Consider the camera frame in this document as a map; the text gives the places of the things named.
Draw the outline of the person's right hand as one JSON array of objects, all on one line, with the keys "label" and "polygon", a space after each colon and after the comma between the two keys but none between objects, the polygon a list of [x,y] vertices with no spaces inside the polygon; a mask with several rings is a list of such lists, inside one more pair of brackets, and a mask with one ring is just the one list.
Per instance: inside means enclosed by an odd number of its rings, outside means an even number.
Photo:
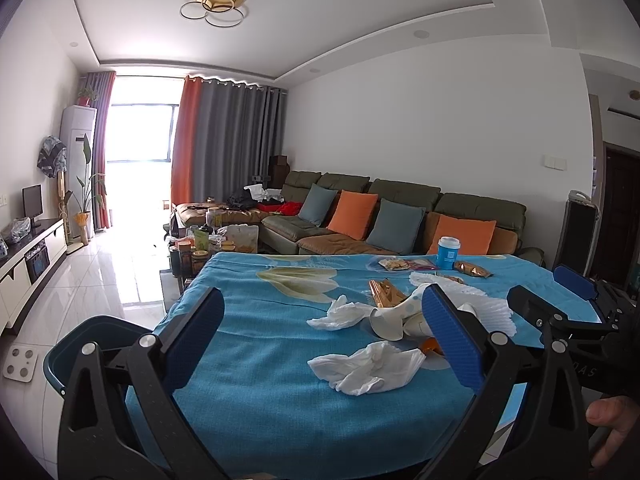
[{"label": "person's right hand", "polygon": [[611,430],[606,441],[593,455],[591,463],[594,468],[602,468],[613,457],[634,429],[638,418],[638,405],[626,396],[600,399],[588,406],[587,422]]}]

